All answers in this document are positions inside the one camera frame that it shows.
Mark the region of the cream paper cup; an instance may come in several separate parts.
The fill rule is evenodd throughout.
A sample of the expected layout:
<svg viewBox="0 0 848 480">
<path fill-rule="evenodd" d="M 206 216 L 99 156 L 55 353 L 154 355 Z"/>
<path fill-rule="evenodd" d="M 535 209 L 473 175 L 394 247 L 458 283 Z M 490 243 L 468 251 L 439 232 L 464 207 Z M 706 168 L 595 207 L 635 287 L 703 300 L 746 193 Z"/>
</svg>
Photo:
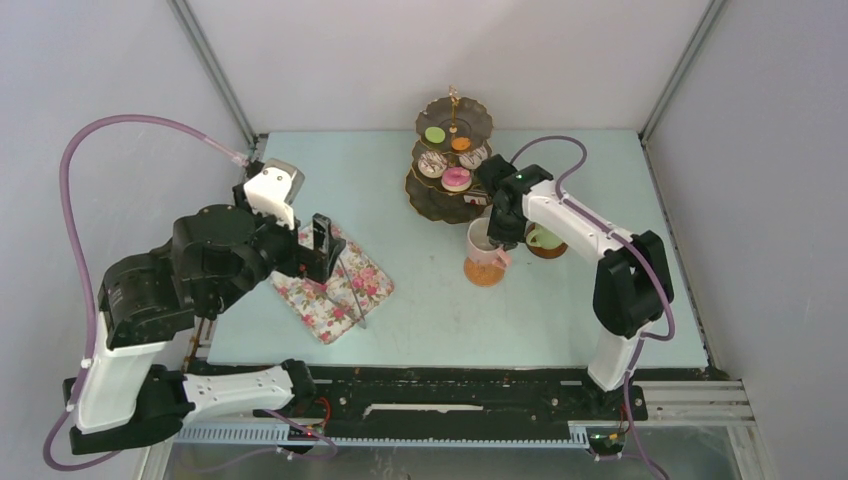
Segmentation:
<svg viewBox="0 0 848 480">
<path fill-rule="evenodd" d="M 528 230 L 525 243 L 529 247 L 543 250 L 555 250 L 564 245 L 564 242 L 557 235 L 537 224 L 534 224 Z"/>
</svg>

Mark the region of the pink mug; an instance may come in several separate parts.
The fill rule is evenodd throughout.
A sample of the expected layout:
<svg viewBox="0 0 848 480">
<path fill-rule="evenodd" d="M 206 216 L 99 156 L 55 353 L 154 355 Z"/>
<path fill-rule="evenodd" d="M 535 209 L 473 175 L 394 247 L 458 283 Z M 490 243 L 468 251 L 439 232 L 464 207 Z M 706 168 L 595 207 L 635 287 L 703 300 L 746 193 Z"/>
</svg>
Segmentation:
<svg viewBox="0 0 848 480">
<path fill-rule="evenodd" d="M 512 264 L 512 259 L 502 247 L 490 241 L 488 227 L 488 218 L 477 218 L 469 223 L 466 233 L 467 258 L 478 265 L 491 265 L 505 270 Z"/>
</svg>

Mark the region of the woven rattan coaster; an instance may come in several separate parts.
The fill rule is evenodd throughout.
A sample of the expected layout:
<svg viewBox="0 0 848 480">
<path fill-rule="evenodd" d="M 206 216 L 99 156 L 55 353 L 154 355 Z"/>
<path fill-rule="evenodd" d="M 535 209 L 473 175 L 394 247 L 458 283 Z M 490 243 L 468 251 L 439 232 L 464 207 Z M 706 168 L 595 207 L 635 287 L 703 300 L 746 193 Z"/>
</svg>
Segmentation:
<svg viewBox="0 0 848 480">
<path fill-rule="evenodd" d="M 526 247 L 527 247 L 527 249 L 530 253 L 532 253 L 536 257 L 539 257 L 539 258 L 542 258 L 542 259 L 558 258 L 561 255 L 563 255 L 568 249 L 568 245 L 565 244 L 565 243 L 561 243 L 558 246 L 551 248 L 551 249 L 533 246 L 533 245 L 530 245 L 529 243 L 526 243 Z"/>
<path fill-rule="evenodd" d="M 464 274 L 469 282 L 479 287 L 497 285 L 505 276 L 505 270 L 496 264 L 475 263 L 466 258 L 463 264 Z"/>
</svg>

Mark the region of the orange tart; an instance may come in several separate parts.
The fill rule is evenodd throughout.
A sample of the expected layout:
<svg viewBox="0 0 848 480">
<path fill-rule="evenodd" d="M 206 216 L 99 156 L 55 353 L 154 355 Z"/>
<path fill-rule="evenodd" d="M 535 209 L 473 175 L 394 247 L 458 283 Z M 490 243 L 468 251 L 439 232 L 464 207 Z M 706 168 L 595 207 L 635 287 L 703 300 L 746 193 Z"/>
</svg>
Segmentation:
<svg viewBox="0 0 848 480">
<path fill-rule="evenodd" d="M 448 192 L 463 192 L 470 188 L 473 176 L 470 170 L 464 167 L 451 167 L 444 171 L 441 176 L 441 185 Z"/>
</svg>

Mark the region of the chocolate drizzled donut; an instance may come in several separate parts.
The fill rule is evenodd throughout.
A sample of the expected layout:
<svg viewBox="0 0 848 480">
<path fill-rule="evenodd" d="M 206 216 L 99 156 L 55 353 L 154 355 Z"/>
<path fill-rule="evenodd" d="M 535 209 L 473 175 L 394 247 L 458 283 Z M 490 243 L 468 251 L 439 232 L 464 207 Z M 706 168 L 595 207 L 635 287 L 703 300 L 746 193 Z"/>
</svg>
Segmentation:
<svg viewBox="0 0 848 480">
<path fill-rule="evenodd" d="M 474 150 L 468 150 L 459 155 L 458 160 L 461 167 L 474 171 L 477 170 L 483 161 L 490 157 L 490 152 L 485 146 L 480 146 Z"/>
</svg>

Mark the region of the small orange pastry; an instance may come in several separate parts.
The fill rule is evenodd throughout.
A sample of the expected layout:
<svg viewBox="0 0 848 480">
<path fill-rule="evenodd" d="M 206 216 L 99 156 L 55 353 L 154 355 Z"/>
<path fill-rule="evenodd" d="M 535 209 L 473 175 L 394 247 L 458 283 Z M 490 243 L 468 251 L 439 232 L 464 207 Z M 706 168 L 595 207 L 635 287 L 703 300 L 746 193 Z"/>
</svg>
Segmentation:
<svg viewBox="0 0 848 480">
<path fill-rule="evenodd" d="M 454 152 L 465 152 L 470 149 L 472 142 L 468 137 L 453 137 L 450 146 Z"/>
</svg>

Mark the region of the three tier dessert stand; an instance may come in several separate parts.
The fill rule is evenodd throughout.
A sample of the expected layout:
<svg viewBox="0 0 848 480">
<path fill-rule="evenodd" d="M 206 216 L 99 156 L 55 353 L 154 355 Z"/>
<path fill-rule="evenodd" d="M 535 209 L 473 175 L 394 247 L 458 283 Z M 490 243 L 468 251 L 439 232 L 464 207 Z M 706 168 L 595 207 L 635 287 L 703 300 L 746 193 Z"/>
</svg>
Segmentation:
<svg viewBox="0 0 848 480">
<path fill-rule="evenodd" d="M 423 138 L 424 130 L 431 126 L 441 127 L 446 132 L 447 137 L 443 143 L 432 144 Z M 476 99 L 462 95 L 455 86 L 450 86 L 445 96 L 429 102 L 418 113 L 415 121 L 418 139 L 411 151 L 412 160 L 405 177 L 404 190 L 410 205 L 419 215 L 433 222 L 462 224 L 483 213 L 489 205 L 470 205 L 463 199 L 463 193 L 467 191 L 485 192 L 476 174 L 478 169 L 470 170 L 473 176 L 470 188 L 454 193 L 442 187 L 441 178 L 430 179 L 423 176 L 418 171 L 417 159 L 424 151 L 434 150 L 448 159 L 448 168 L 461 167 L 458 157 L 463 152 L 451 150 L 450 142 L 453 137 L 468 137 L 472 142 L 469 150 L 485 146 L 492 156 L 493 150 L 489 140 L 493 131 L 493 117 L 486 106 Z"/>
</svg>

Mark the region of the green macaron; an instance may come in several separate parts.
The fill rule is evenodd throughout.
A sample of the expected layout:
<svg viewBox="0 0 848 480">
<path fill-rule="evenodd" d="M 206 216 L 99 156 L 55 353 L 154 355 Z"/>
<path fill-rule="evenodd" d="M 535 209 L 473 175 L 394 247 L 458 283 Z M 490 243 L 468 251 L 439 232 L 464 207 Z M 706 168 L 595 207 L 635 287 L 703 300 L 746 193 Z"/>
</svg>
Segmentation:
<svg viewBox="0 0 848 480">
<path fill-rule="evenodd" d="M 423 138 L 432 144 L 441 144 L 445 141 L 446 137 L 446 132 L 441 127 L 431 126 L 424 130 Z"/>
</svg>

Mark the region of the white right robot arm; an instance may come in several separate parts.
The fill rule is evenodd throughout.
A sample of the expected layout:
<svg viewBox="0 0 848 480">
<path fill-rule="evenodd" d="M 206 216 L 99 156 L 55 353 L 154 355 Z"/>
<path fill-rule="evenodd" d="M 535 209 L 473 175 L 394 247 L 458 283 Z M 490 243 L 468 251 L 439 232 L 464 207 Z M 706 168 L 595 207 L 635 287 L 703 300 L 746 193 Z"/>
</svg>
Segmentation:
<svg viewBox="0 0 848 480">
<path fill-rule="evenodd" d="M 674 291 L 662 239 L 599 217 L 538 165 L 517 169 L 495 155 L 476 175 L 492 201 L 487 227 L 492 245 L 515 248 L 533 223 L 594 264 L 592 307 L 602 330 L 587 367 L 594 383 L 583 388 L 581 402 L 593 417 L 610 416 L 622 403 L 619 387 L 631 377 L 651 325 L 665 318 L 663 340 L 675 335 Z"/>
</svg>

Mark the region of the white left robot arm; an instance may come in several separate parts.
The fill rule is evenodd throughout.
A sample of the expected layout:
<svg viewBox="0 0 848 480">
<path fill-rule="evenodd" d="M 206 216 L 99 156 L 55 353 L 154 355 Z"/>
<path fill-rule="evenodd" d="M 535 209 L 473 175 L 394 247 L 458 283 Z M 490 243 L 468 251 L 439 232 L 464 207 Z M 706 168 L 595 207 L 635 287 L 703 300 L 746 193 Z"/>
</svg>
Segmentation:
<svg viewBox="0 0 848 480">
<path fill-rule="evenodd" d="M 232 205 L 211 205 L 174 222 L 171 238 L 110 267 L 95 304 L 85 380 L 64 383 L 75 455 L 156 444 L 201 419 L 272 410 L 304 416 L 317 389 L 306 365 L 190 374 L 156 356 L 197 319 L 214 320 L 274 273 L 328 281 L 346 243 L 315 215 L 312 244 L 295 227 Z"/>
</svg>

